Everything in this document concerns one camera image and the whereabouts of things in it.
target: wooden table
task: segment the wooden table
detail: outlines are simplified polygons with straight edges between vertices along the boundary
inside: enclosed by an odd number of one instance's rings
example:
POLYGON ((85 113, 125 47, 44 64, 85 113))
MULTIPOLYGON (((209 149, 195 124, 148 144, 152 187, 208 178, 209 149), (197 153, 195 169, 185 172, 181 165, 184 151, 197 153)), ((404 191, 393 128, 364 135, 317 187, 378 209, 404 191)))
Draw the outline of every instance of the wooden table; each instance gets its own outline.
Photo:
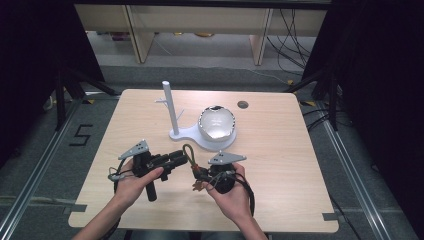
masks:
MULTIPOLYGON (((237 138, 225 151, 245 155, 241 164, 255 193, 255 218, 265 232, 336 232, 338 222, 325 221, 334 214, 326 186, 296 97, 290 93, 178 91, 173 90, 179 127, 191 127, 201 111, 212 105, 228 108, 236 118, 237 138), (246 101, 246 109, 238 107, 246 101)), ((113 195, 107 179, 118 157, 145 139, 152 154, 179 150, 184 143, 194 148, 196 161, 209 168, 216 153, 191 141, 174 142, 167 108, 155 100, 162 90, 123 92, 76 204, 85 212, 73 212, 72 227, 85 226, 113 195)), ((123 215, 120 228, 189 231, 232 231, 236 225, 221 213, 205 190, 192 191, 194 177, 189 163, 172 171, 169 180, 155 181, 158 199, 149 202, 145 192, 123 215)))

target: human hand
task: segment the human hand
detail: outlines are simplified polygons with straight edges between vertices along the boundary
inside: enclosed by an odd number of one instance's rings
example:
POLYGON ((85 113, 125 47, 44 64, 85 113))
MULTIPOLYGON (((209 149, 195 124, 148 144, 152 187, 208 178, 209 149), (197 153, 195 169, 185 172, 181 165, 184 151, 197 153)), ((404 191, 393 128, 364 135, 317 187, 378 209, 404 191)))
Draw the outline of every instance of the human hand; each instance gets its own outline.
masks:
MULTIPOLYGON (((236 173, 245 176, 244 167, 238 163, 233 163, 236 173)), ((207 183, 203 182, 203 187, 208 190, 209 195, 215 200, 222 213, 233 222, 242 221, 242 219, 251 218, 249 208, 249 197, 247 191, 239 182, 235 182, 231 191, 221 194, 207 183)))
POLYGON ((133 168, 133 159, 125 164, 121 173, 127 175, 125 178, 120 179, 118 182, 118 188, 116 189, 115 196, 121 204, 126 207, 130 207, 140 197, 144 187, 147 184, 157 179, 163 172, 163 168, 156 168, 150 171, 148 174, 141 178, 135 177, 132 174, 131 169, 133 168))

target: white bowl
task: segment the white bowl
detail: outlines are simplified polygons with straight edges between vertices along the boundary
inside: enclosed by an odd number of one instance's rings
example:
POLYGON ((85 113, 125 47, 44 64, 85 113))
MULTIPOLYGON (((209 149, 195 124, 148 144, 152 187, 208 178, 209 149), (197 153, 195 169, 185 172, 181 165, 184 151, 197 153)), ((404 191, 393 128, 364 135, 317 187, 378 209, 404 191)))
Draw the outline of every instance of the white bowl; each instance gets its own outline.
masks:
POLYGON ((230 110, 221 106, 211 106, 203 110, 198 127, 206 140, 222 142, 233 134, 235 124, 236 120, 230 110))

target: white stand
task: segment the white stand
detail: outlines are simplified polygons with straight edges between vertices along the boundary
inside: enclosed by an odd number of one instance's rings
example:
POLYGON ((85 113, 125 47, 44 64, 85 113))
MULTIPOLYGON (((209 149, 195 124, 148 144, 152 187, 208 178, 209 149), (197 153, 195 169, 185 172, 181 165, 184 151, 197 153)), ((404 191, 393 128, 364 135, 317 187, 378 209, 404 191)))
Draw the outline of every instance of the white stand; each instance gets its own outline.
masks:
POLYGON ((208 151, 220 151, 228 148, 236 139, 236 131, 234 129, 233 133, 225 141, 209 141, 206 140, 202 134, 199 132, 199 127, 197 124, 194 124, 190 128, 178 128, 177 117, 175 115, 174 101, 171 94, 171 86, 169 82, 163 81, 163 90, 165 91, 166 100, 157 100, 156 102, 164 102, 168 107, 169 116, 171 118, 172 129, 169 131, 169 137, 173 141, 180 140, 191 140, 196 142, 200 147, 208 151))

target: white vertical pole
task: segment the white vertical pole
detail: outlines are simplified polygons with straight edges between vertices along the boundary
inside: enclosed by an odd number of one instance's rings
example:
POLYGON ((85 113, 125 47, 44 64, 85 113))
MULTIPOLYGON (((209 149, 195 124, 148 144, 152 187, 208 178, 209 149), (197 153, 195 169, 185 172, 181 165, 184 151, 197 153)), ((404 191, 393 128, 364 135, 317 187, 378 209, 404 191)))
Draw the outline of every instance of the white vertical pole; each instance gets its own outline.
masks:
POLYGON ((168 81, 163 81, 163 90, 165 91, 166 104, 168 105, 169 116, 171 117, 172 129, 174 135, 180 134, 178 130, 177 116, 175 115, 174 100, 172 100, 171 86, 168 81))

